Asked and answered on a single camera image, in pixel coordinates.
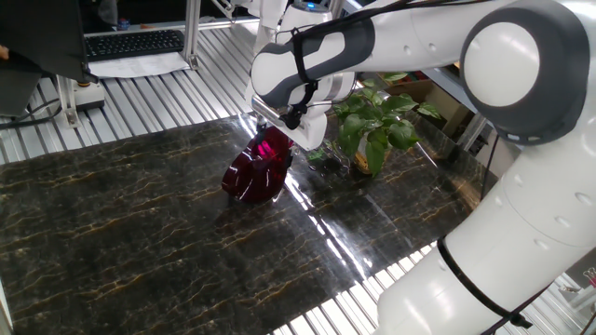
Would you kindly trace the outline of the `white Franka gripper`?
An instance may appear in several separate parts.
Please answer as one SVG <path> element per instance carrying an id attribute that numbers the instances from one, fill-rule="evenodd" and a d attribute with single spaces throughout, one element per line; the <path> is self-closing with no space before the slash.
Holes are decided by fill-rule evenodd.
<path id="1" fill-rule="evenodd" d="M 274 120 L 273 115 L 269 112 L 263 113 L 256 110 L 256 113 L 259 116 L 263 116 L 266 121 L 269 121 L 290 139 L 285 158 L 286 168 L 289 168 L 292 163 L 294 143 L 310 151 L 317 149 L 323 142 L 327 129 L 327 115 L 321 109 L 309 109 L 308 113 L 302 116 L 298 128 L 294 130 L 287 128 L 281 120 Z M 255 135 L 255 141 L 257 143 L 261 143 L 264 140 L 266 129 L 266 123 L 259 123 L 257 125 L 257 133 Z"/>

